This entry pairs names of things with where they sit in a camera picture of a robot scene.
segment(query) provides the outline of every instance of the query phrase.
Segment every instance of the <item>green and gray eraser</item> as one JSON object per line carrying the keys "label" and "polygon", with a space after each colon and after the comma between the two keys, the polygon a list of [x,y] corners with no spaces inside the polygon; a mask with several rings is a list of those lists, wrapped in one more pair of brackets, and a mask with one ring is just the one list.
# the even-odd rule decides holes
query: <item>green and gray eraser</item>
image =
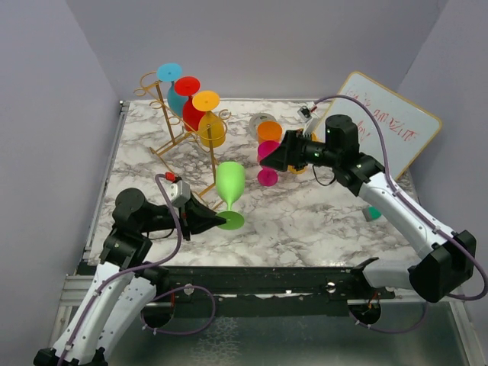
{"label": "green and gray eraser", "polygon": [[381,217],[381,212],[374,207],[366,207],[362,210],[366,221],[373,221]]}

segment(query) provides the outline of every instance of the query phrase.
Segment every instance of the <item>black cable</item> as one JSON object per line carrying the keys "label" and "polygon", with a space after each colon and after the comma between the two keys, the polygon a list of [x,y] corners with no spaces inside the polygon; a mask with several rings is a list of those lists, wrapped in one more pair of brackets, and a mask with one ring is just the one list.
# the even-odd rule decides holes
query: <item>black cable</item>
{"label": "black cable", "polygon": [[319,181],[319,179],[317,178],[317,173],[315,171],[315,166],[312,165],[312,170],[313,170],[313,176],[315,177],[315,180],[317,181],[317,183],[319,183],[320,185],[322,185],[323,187],[329,187],[332,183],[334,183],[336,181],[336,176],[334,175],[334,178],[329,182],[329,183],[322,183],[321,181]]}
{"label": "black cable", "polygon": [[166,238],[169,238],[169,237],[171,236],[171,234],[173,234],[173,233],[174,233],[174,231],[175,231],[175,229],[171,229],[171,231],[169,232],[169,234],[168,234],[168,235],[166,235],[166,236],[161,236],[161,237],[159,237],[159,238],[150,238],[150,237],[149,237],[149,233],[147,233],[147,239],[151,239],[151,240],[161,240],[161,239],[166,239]]}

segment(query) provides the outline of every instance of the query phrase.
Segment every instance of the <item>whiteboard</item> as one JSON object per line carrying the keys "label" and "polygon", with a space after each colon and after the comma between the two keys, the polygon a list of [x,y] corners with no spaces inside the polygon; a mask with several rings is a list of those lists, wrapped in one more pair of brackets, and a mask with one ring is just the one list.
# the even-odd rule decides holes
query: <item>whiteboard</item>
{"label": "whiteboard", "polygon": [[[339,94],[360,101],[370,110],[383,133],[390,174],[398,179],[442,127],[439,118],[407,101],[360,72],[353,72]],[[334,114],[346,114],[358,125],[359,149],[384,164],[380,138],[369,116],[346,99],[334,99],[316,130],[325,141],[325,120]]]}

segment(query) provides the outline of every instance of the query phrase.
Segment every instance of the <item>marble table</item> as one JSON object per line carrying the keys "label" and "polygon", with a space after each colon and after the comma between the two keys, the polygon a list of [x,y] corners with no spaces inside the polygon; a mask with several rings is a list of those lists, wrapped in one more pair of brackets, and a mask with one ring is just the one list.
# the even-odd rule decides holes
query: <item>marble table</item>
{"label": "marble table", "polygon": [[[213,228],[183,242],[181,251],[169,265],[230,266],[343,266],[356,265],[371,256],[385,259],[416,258],[413,249],[383,217],[367,222],[361,209],[367,204],[339,184],[322,187],[315,182],[311,169],[301,175],[279,173],[278,183],[262,187],[256,179],[260,167],[256,162],[257,141],[249,135],[251,116],[257,112],[274,115],[287,128],[302,125],[297,115],[303,102],[221,101],[218,110],[229,109],[226,142],[215,150],[220,162],[234,160],[246,168],[246,190],[233,209],[241,212],[246,224],[236,231]],[[96,265],[103,242],[111,230],[111,212],[117,194],[129,187],[139,188],[154,204],[164,199],[154,175],[166,171],[157,149],[169,141],[161,110],[148,101],[134,101],[121,136],[117,157],[111,171],[95,235],[91,243],[89,264]],[[166,156],[175,171],[201,191],[212,181],[210,158],[194,143],[186,142]],[[318,168],[321,180],[328,181],[332,172]],[[399,184],[415,197],[407,172]],[[214,190],[205,199],[216,202]],[[167,256],[175,245],[175,234],[155,240],[147,260]]]}

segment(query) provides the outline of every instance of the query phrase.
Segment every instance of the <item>wall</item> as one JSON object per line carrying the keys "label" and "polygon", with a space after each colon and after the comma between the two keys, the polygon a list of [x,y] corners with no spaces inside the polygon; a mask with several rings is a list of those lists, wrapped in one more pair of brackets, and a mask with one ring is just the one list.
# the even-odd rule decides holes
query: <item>wall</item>
{"label": "wall", "polygon": [[[488,268],[488,2],[450,0],[420,50],[399,92],[437,114],[443,130],[414,162],[422,204],[456,230],[478,241],[477,258]],[[482,287],[478,274],[464,286]],[[488,298],[468,310],[488,355]]]}
{"label": "wall", "polygon": [[115,91],[167,62],[224,97],[310,98],[356,69],[396,89],[447,0],[67,0]]}
{"label": "wall", "polygon": [[0,363],[20,366],[48,346],[120,108],[63,0],[2,0],[0,50]]}

